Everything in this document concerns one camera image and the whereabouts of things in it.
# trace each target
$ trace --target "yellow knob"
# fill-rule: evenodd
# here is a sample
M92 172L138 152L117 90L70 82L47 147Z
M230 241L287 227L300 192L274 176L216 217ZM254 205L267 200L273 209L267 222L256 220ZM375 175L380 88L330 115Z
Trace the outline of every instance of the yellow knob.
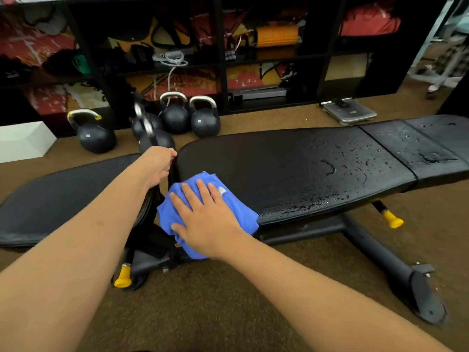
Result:
M116 288L126 288L132 285L132 279L130 278L130 264L122 264L120 269L119 278L114 282Z
M404 220L396 217L392 212L389 210L384 210L382 212L384 218L386 219L389 227L391 229L396 229L397 227L401 227L404 224Z

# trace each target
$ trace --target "red bag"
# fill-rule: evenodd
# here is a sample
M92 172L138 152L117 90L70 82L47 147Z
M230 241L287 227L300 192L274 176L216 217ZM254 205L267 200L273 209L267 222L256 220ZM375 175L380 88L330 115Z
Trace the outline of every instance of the red bag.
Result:
M391 17L377 3L350 9L342 21L339 35L359 37L367 35L388 35L397 32L401 25L399 17Z

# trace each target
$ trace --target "person's right arm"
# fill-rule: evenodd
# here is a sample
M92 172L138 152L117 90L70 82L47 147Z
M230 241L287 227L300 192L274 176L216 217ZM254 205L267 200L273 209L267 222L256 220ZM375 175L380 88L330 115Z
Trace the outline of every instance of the person's right arm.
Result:
M430 335L370 298L291 260L243 232L217 189L188 185L192 210L172 194L185 226L173 224L192 248L241 272L317 352L448 352Z

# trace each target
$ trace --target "black leather upholstery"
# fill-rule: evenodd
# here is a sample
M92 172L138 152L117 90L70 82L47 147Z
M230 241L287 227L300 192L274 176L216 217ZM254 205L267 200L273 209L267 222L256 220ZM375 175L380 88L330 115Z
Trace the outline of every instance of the black leather upholstery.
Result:
M138 157L79 166L23 185L0 206L0 247L35 245L79 213Z
M179 151L170 181L216 173L260 225L347 211L373 198L469 178L469 119L438 115L363 126L243 133ZM38 243L138 154L35 179L0 207L0 247ZM153 221L146 198L138 217Z

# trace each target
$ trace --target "person's left arm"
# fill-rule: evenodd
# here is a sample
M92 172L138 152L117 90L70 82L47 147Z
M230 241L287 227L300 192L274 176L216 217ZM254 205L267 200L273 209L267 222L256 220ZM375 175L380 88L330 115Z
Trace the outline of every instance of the person's left arm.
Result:
M0 274L0 351L74 351L173 149L152 147L75 217Z

